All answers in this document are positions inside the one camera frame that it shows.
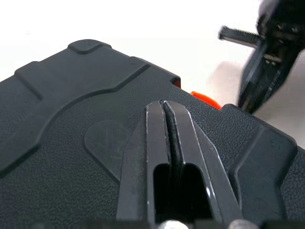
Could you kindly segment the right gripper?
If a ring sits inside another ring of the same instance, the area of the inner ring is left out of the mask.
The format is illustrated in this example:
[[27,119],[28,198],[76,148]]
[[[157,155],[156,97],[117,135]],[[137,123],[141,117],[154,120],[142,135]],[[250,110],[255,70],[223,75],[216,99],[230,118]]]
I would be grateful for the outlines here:
[[258,34],[223,26],[218,38],[241,45],[257,45],[240,84],[238,107],[250,114],[257,111],[285,83],[305,49],[305,2],[263,0],[257,21]]

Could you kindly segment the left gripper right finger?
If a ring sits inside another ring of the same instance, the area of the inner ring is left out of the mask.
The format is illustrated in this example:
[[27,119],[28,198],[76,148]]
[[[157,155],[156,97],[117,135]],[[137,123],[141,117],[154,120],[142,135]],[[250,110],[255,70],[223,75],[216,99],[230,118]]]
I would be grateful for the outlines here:
[[241,209],[215,145],[181,104],[164,102],[173,123],[180,155],[180,188],[176,203],[188,221],[242,219]]

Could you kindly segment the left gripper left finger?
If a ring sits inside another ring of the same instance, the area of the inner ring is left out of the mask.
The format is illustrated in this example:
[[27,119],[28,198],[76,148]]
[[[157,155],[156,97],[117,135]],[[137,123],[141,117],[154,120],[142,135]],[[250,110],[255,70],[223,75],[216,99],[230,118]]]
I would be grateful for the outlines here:
[[116,218],[155,221],[158,172],[170,166],[165,112],[161,101],[144,109],[123,152]]

